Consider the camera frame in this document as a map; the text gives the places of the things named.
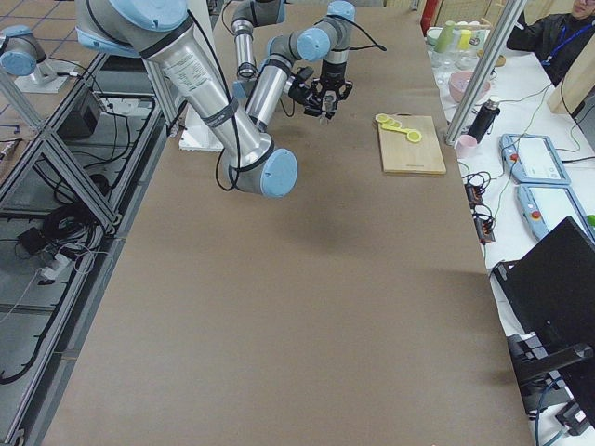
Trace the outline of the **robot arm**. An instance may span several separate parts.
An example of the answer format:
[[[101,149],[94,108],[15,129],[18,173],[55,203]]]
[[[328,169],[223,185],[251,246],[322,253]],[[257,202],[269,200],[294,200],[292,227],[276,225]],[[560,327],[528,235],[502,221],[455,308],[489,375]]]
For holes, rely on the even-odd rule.
[[[282,95],[287,95],[305,114],[331,119],[352,90],[346,70],[355,6],[331,2],[314,25],[272,38],[266,58],[257,65],[253,31],[282,23],[284,13],[282,1],[243,1],[233,13],[236,86],[247,98],[246,112],[266,125]]]
[[[225,84],[211,44],[194,34],[203,25],[184,1],[78,1],[77,36],[98,52],[140,58],[157,65],[223,145],[231,187],[283,197],[298,177],[293,152],[279,148],[266,129],[291,68],[298,60],[330,64],[349,31],[325,16],[299,33],[271,40],[270,54],[243,109]]]

